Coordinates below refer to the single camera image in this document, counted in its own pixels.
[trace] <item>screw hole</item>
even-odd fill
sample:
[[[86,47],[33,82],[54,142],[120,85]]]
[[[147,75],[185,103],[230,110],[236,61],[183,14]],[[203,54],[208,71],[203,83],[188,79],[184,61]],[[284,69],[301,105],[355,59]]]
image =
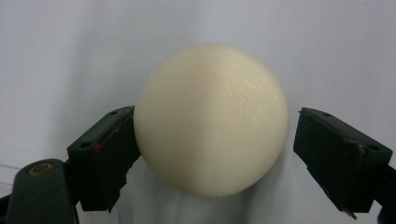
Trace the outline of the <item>screw hole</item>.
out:
[[[90,147],[91,143],[82,143],[80,147]]]
[[[368,145],[367,147],[370,148],[370,149],[372,149],[372,150],[374,150],[374,151],[378,151],[378,150],[379,150],[379,147],[378,147],[378,146]]]

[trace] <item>white background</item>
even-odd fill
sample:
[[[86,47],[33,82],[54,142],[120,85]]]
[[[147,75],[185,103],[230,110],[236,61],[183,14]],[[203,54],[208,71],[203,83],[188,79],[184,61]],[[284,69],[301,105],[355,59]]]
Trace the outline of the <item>white background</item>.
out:
[[[263,59],[284,87],[290,129],[275,167],[235,195],[204,199],[139,160],[112,214],[82,223],[376,223],[338,212],[292,152],[298,111],[329,112],[396,148],[396,2],[0,1],[0,194],[18,168],[67,159],[105,113],[135,103],[151,69],[191,44]]]

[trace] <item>round white object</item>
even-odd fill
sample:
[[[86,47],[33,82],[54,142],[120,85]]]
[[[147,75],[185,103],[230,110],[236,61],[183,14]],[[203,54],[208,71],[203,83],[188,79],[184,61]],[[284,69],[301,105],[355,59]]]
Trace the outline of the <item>round white object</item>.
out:
[[[270,69],[250,53],[200,44],[165,58],[134,109],[148,166],[177,189],[217,197],[258,181],[276,162],[287,102]]]

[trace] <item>white surface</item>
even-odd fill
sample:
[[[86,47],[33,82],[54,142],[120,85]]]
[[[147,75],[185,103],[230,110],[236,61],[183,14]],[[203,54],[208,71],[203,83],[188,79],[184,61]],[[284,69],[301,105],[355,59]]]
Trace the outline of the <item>white surface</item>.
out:
[[[285,94],[271,70],[220,43],[186,47],[148,76],[134,107],[148,166],[192,195],[226,196],[266,174],[288,129]]]
[[[292,143],[297,111],[309,106],[396,148],[395,11],[388,0],[1,1],[0,164],[65,160],[105,113],[135,103],[164,56],[224,42],[279,78],[290,106],[283,153],[256,185],[210,200],[170,188],[139,160],[121,223],[375,223],[377,204],[357,222],[339,213]]]

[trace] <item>cream-colored sphere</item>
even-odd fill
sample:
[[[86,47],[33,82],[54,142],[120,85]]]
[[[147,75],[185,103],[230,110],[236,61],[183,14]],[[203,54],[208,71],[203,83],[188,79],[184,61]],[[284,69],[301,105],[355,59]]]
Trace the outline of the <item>cream-colored sphere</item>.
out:
[[[165,58],[134,109],[137,144],[164,181],[193,195],[236,193],[265,175],[288,126],[284,92],[250,53],[200,44]]]

